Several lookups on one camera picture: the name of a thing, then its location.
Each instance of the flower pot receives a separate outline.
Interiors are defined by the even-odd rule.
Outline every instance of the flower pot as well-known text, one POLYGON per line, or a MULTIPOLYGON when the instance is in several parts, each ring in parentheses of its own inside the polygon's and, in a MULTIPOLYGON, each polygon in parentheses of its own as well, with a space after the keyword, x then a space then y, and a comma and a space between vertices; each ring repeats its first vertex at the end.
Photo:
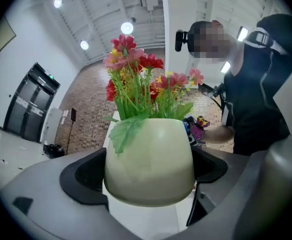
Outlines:
POLYGON ((109 140, 104 183, 112 196, 135 206, 168 206, 186 198, 195 175, 183 122, 145 119, 120 154, 109 140))

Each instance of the bouquet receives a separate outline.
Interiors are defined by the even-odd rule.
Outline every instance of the bouquet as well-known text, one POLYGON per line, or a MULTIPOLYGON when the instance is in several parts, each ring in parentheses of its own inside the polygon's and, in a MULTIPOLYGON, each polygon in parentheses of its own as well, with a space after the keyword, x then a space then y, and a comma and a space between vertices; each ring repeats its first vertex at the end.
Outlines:
POLYGON ((194 68, 189 76, 172 72, 165 75, 163 61, 154 54, 147 55, 143 49, 136 49, 137 44, 130 35, 121 34, 110 42, 113 49, 103 60, 110 75, 107 100, 115 102, 121 122, 116 124, 109 137, 119 154, 144 119, 183 120, 194 105, 181 102, 181 97, 189 90, 186 85, 201 85, 204 77, 194 68), (153 69, 163 70, 163 75, 154 81, 153 69))

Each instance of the person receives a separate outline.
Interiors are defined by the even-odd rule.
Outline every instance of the person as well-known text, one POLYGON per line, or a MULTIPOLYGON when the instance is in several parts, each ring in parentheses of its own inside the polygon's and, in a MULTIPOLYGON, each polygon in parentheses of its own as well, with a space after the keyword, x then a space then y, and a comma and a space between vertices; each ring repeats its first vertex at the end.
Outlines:
POLYGON ((217 20, 195 22, 188 32, 191 54, 231 65, 220 94, 222 125, 204 131, 201 140, 220 144, 233 138, 233 153, 248 156, 289 135, 273 96, 292 72, 292 16, 265 17, 256 31, 276 45, 238 41, 217 20))

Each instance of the black door frame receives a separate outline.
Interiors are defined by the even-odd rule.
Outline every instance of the black door frame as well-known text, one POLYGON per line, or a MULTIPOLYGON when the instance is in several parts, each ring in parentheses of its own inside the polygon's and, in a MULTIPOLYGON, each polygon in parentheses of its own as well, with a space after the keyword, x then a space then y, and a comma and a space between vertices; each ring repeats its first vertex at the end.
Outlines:
MULTIPOLYGON (((42 117, 41 117, 39 129, 38 129, 38 132, 37 132, 37 138, 36 138, 36 141, 35 141, 37 143, 41 143, 41 134, 42 134, 42 131, 43 131, 43 126, 44 126, 44 122, 45 122, 45 119, 46 119, 46 115, 48 113, 48 109, 49 109, 49 107, 50 107, 50 105, 51 105, 51 103, 52 103, 52 101, 54 99, 54 96, 55 96, 57 90, 59 89, 59 87, 61 85, 55 79, 52 79, 52 82, 58 84, 55 92, 53 92, 52 90, 48 89, 46 86, 42 85, 37 79, 35 79, 30 74, 35 67, 37 67, 38 69, 40 69, 41 71, 43 71, 45 73, 45 70, 36 62, 31 67, 31 69, 28 71, 28 73, 25 75, 25 77, 22 79, 22 81, 20 82, 15 94, 13 95, 13 97, 12 97, 12 99, 10 101, 10 104, 9 104, 9 107, 8 107, 8 110, 7 110, 7 113, 6 113, 5 121, 4 121, 3 130, 5 132, 14 134, 14 135, 16 135, 16 136, 18 136, 18 137, 20 137, 22 139, 28 140, 24 136, 20 136, 20 132, 16 132, 16 131, 14 132, 13 130, 7 130, 7 125, 8 125, 8 122, 9 122, 13 107, 14 107, 15 102, 17 100, 17 97, 18 97, 19 93, 21 92, 22 88, 24 87, 25 82, 29 79, 30 81, 32 81, 34 84, 37 85, 36 91, 33 93, 32 97, 30 98, 30 102, 33 102, 36 99, 36 97, 37 97, 37 95, 38 95, 38 93, 40 91, 40 88, 42 88, 46 93, 48 93, 50 95, 50 98, 47 101, 45 110, 44 110, 44 112, 42 114, 42 117)), ((30 112, 31 108, 32 108, 32 105, 29 104, 27 109, 26 109, 26 112, 25 112, 26 115, 22 120, 21 132, 25 131, 26 123, 27 123, 27 120, 28 120, 28 117, 29 117, 28 115, 29 115, 29 112, 30 112)))

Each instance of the white ceiling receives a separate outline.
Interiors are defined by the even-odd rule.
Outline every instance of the white ceiling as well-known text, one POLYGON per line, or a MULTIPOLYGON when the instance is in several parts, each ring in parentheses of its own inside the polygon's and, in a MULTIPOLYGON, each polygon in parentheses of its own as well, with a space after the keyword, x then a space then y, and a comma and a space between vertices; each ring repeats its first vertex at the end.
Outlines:
MULTIPOLYGON (((136 18, 132 35, 139 47, 165 47, 163 0, 62 0, 60 8, 53 3, 54 0, 33 0, 35 5, 44 4, 53 25, 83 60, 83 65, 101 60, 112 48, 110 40, 121 33, 121 24, 131 17, 136 18), (81 49, 82 40, 89 43, 88 50, 81 49)), ((281 0, 197 0, 196 8, 189 10, 195 10, 197 21, 220 21, 233 36, 241 26, 253 31, 265 16, 289 13, 281 0)), ((220 68, 206 67, 209 82, 221 81, 220 68)))

